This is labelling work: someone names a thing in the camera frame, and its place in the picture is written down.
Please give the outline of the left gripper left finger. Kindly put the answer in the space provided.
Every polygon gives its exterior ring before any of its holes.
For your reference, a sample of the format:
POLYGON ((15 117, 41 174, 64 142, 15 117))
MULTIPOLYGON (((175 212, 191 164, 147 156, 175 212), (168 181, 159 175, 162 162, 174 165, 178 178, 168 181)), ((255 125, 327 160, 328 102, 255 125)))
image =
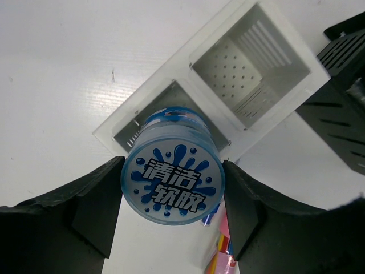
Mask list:
POLYGON ((2 273, 101 273, 111 254, 125 158, 1 207, 2 273))

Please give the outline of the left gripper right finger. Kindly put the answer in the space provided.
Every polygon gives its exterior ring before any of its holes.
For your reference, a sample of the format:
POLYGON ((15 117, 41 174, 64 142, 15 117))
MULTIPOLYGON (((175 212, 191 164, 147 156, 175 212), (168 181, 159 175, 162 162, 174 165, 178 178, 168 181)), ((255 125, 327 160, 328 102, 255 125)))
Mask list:
POLYGON ((364 198, 325 210, 224 161, 225 208, 241 273, 363 273, 364 198))

